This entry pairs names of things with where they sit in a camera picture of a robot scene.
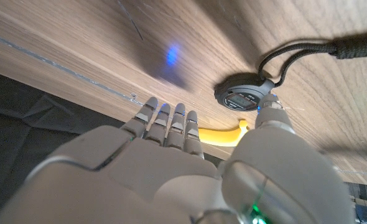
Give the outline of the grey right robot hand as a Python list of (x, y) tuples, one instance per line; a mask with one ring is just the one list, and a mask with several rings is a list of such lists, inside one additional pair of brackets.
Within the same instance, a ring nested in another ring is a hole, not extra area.
[(0, 223), (353, 223), (346, 185), (296, 135), (276, 95), (218, 166), (197, 115), (150, 98), (120, 128), (61, 145), (0, 210)]

